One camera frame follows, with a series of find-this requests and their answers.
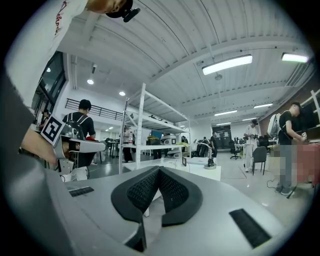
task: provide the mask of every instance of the railing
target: railing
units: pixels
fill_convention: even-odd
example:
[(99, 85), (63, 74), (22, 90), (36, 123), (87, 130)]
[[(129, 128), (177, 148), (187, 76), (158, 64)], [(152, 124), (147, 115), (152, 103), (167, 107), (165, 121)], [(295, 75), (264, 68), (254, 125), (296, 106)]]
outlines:
[[(79, 103), (80, 103), (80, 101), (77, 101), (77, 100), (74, 100), (71, 98), (67, 98), (65, 108), (77, 111), (79, 109)], [(95, 105), (91, 105), (91, 110), (89, 113), (91, 115), (96, 115), (96, 116), (103, 117), (103, 118), (110, 118), (110, 119), (118, 120), (118, 121), (122, 120), (122, 115), (123, 115), (120, 112), (113, 111), (113, 110), (106, 109), (106, 108), (99, 107), (99, 106), (95, 106)]]

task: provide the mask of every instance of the white shelving unit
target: white shelving unit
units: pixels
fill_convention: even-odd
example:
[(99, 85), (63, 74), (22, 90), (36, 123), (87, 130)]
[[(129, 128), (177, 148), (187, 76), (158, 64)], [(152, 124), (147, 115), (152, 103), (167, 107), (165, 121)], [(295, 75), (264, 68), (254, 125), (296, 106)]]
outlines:
[[(125, 122), (126, 112), (128, 107), (138, 109), (138, 117), (132, 119), (129, 115), (129, 121)], [(165, 121), (160, 121), (150, 116), (156, 116), (157, 118), (163, 119), (173, 124), (165, 123)], [(189, 129), (185, 130), (174, 124), (179, 122), (187, 121)], [(132, 126), (137, 128), (137, 135), (135, 138), (135, 145), (123, 144), (123, 136), (120, 137), (119, 145), (119, 174), (122, 173), (122, 149), (123, 148), (133, 148), (136, 149), (135, 153), (135, 169), (140, 168), (140, 156), (141, 150), (156, 150), (156, 149), (173, 149), (173, 148), (183, 148), (183, 145), (141, 145), (142, 129), (148, 129), (152, 131), (158, 131), (168, 134), (181, 134), (190, 133), (190, 120), (182, 113), (163, 102), (158, 97), (152, 95), (146, 91), (146, 84), (142, 84), (141, 90), (137, 91), (132, 97), (127, 98), (125, 102), (125, 107), (122, 116), (122, 125), (120, 131), (124, 130), (124, 126)], [(188, 147), (189, 154), (191, 156), (191, 147)]]

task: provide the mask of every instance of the jeans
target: jeans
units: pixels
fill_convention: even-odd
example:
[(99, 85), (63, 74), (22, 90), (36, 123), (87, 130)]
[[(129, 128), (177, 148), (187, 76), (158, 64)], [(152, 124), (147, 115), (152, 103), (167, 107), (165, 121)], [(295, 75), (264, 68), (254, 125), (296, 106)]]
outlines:
[(289, 193), (292, 183), (292, 145), (280, 145), (280, 178), (276, 190)]

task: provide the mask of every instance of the backpack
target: backpack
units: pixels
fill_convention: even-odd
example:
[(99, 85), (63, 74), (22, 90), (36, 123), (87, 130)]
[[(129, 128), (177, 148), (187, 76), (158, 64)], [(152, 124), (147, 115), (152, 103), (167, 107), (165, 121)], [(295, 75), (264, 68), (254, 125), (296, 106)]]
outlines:
[(280, 127), (280, 117), (280, 113), (271, 116), (266, 132), (270, 137), (278, 136), (279, 132), (286, 126), (286, 124), (284, 124), (284, 126)]

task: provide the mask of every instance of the white shirt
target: white shirt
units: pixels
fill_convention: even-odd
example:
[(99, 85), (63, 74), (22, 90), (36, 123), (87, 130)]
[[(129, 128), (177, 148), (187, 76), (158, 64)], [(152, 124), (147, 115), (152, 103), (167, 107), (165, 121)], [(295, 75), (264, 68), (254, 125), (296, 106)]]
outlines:
[[(256, 127), (252, 128), (251, 124), (249, 124), (245, 128), (244, 134), (247, 134), (247, 135), (258, 135), (258, 132), (257, 132)], [(255, 145), (255, 146), (257, 146), (257, 139), (249, 137), (249, 139), (245, 141), (245, 144), (246, 145)]]
[(23, 103), (30, 107), (41, 75), (73, 17), (82, 13), (88, 0), (48, 0), (27, 21), (4, 61), (11, 82)]

